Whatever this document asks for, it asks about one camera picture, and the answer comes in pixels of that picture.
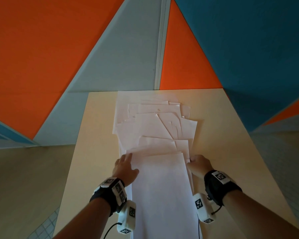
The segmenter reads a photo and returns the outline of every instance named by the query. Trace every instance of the wooden table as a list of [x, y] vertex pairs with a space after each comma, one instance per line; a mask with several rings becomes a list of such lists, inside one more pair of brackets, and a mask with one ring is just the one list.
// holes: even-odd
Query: wooden table
[[[198, 121], [192, 154], [203, 154], [214, 168], [231, 176], [243, 191], [291, 224], [298, 223], [263, 159], [223, 89], [158, 90], [175, 93], [179, 102], [191, 106], [190, 119]], [[93, 190], [111, 176], [119, 156], [118, 140], [112, 134], [117, 92], [89, 94], [65, 186], [54, 234], [60, 231], [89, 201]], [[204, 185], [194, 178], [195, 192]], [[201, 224], [204, 239], [245, 238], [222, 208], [211, 225]], [[113, 215], [105, 231], [117, 222]], [[129, 238], [112, 229], [107, 236]]]

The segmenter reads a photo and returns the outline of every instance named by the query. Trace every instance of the hand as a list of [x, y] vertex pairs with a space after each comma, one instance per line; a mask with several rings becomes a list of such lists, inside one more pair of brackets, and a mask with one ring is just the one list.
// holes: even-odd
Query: hand
[[131, 160], [133, 154], [124, 154], [116, 160], [112, 177], [123, 180], [125, 187], [130, 185], [140, 172], [138, 169], [132, 170]]
[[191, 157], [190, 162], [187, 163], [187, 168], [201, 179], [204, 179], [205, 174], [214, 169], [210, 161], [203, 155]]

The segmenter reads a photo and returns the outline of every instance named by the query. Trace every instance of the beige tabletop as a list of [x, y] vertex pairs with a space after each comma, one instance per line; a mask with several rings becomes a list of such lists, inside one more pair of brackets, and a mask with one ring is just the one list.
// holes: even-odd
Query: beige tabletop
[[[192, 154], [209, 158], [213, 167], [232, 177], [243, 192], [298, 227], [223, 89], [158, 90], [156, 93], [174, 93], [179, 102], [191, 106], [190, 119], [198, 121]], [[54, 234], [88, 203], [104, 178], [112, 174], [119, 156], [118, 140], [112, 134], [116, 97], [117, 92], [89, 94]], [[195, 192], [204, 192], [203, 183], [197, 178], [194, 187]], [[226, 208], [216, 215], [213, 224], [201, 224], [204, 239], [245, 238]], [[113, 215], [105, 231], [116, 222], [117, 216]], [[113, 228], [106, 238], [129, 236], [118, 234]]]

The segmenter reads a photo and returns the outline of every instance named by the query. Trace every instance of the paper pile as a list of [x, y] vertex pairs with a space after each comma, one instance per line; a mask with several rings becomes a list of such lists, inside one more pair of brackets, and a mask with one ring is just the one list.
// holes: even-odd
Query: paper pile
[[131, 238], [197, 238], [191, 173], [186, 169], [196, 121], [174, 94], [118, 92], [113, 133], [120, 156], [133, 153], [140, 173], [126, 188], [137, 206]]

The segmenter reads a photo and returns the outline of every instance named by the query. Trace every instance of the forearm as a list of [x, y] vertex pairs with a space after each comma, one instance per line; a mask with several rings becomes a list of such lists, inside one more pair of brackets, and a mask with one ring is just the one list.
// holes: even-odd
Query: forearm
[[223, 204], [248, 239], [299, 239], [299, 229], [239, 190], [227, 193]]
[[54, 238], [99, 239], [110, 213], [110, 205], [103, 198], [96, 198], [78, 213]]

